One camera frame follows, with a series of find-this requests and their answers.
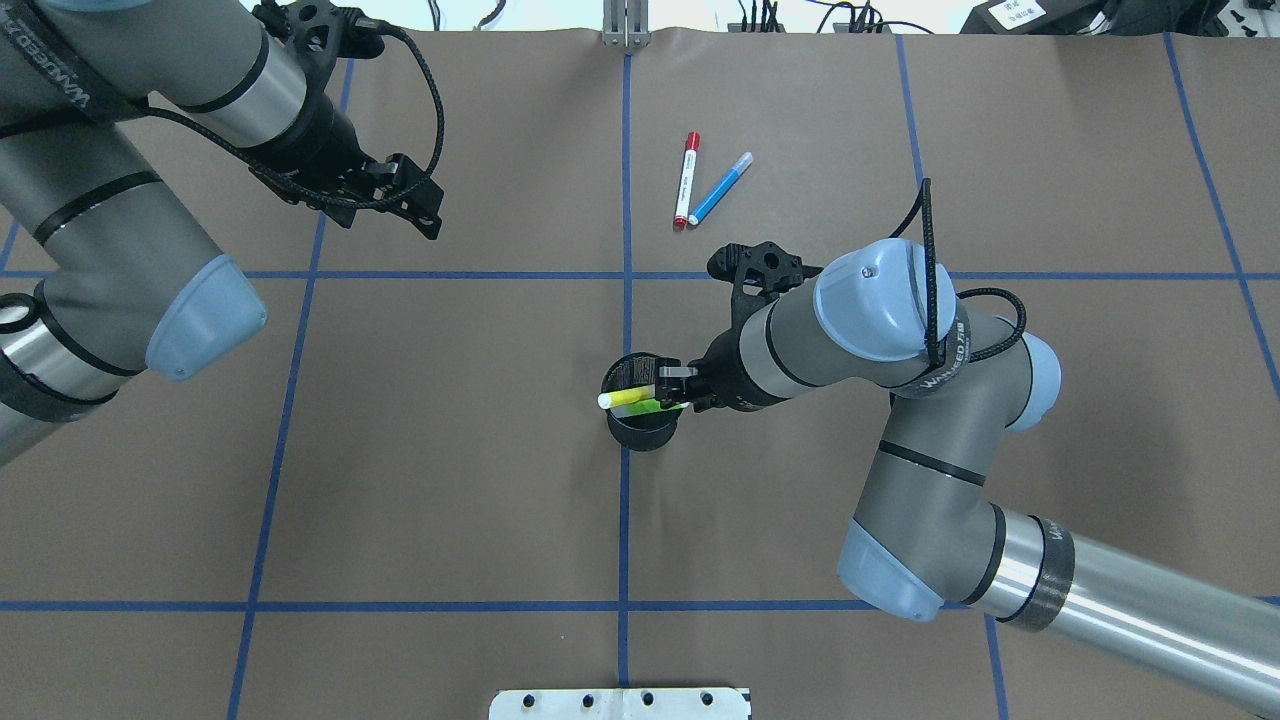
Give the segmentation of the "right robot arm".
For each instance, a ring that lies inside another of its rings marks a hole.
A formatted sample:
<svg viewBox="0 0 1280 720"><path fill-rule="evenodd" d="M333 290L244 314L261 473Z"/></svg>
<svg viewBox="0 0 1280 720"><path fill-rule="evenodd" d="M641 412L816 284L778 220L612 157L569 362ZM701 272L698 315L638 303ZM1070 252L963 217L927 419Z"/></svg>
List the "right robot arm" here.
<svg viewBox="0 0 1280 720"><path fill-rule="evenodd" d="M707 272L732 284L731 327L687 365L660 360L666 404L754 413L849 379L890 393L837 562L858 598L916 623L963 603L1277 716L1275 605L986 500L1001 439L1055 405L1061 365L1023 319L969 309L931 241L822 268L728 243Z"/></svg>

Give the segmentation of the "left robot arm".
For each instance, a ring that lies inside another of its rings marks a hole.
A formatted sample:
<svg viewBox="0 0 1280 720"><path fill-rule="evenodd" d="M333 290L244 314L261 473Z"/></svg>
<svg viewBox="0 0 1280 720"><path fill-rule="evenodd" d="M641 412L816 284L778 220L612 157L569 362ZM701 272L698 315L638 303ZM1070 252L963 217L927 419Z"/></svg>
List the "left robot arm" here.
<svg viewBox="0 0 1280 720"><path fill-rule="evenodd" d="M337 61L401 41L435 110L431 158L365 152L326 87ZM330 1L5 1L3 206L55 261L3 296L3 461L152 370L187 380L260 332L268 310L122 133L193 131L284 202L351 227L392 214L429 240L440 91L410 32Z"/></svg>

